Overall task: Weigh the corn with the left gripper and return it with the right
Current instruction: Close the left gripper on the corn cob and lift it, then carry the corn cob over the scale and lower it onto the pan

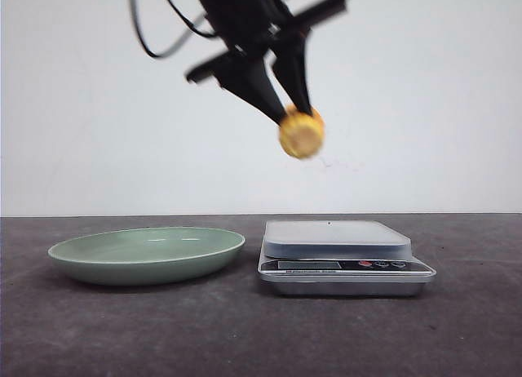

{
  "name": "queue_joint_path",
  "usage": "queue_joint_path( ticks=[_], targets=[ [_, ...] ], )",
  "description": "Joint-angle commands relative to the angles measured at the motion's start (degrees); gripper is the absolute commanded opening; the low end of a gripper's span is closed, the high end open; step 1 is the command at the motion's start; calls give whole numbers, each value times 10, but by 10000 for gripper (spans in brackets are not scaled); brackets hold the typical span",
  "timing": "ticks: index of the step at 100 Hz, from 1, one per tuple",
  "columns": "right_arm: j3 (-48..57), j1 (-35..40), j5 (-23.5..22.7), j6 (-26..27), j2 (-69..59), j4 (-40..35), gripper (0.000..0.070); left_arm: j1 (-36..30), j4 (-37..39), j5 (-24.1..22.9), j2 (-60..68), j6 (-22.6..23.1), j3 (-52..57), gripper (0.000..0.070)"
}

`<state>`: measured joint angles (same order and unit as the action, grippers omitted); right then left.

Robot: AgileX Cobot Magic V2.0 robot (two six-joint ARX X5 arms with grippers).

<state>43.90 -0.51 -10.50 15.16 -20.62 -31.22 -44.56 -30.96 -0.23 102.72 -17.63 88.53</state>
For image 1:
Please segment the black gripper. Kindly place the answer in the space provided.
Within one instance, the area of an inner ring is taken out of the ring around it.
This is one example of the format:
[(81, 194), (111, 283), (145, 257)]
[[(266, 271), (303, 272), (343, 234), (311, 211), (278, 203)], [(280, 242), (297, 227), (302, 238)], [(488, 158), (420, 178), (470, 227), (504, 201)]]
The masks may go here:
[(320, 0), (293, 13), (284, 0), (199, 0), (227, 50), (192, 68), (186, 78), (200, 82), (221, 74), (223, 89), (279, 124), (285, 110), (263, 60), (272, 51), (277, 81), (300, 113), (312, 115), (306, 80), (307, 37), (313, 26), (346, 11), (347, 1)]

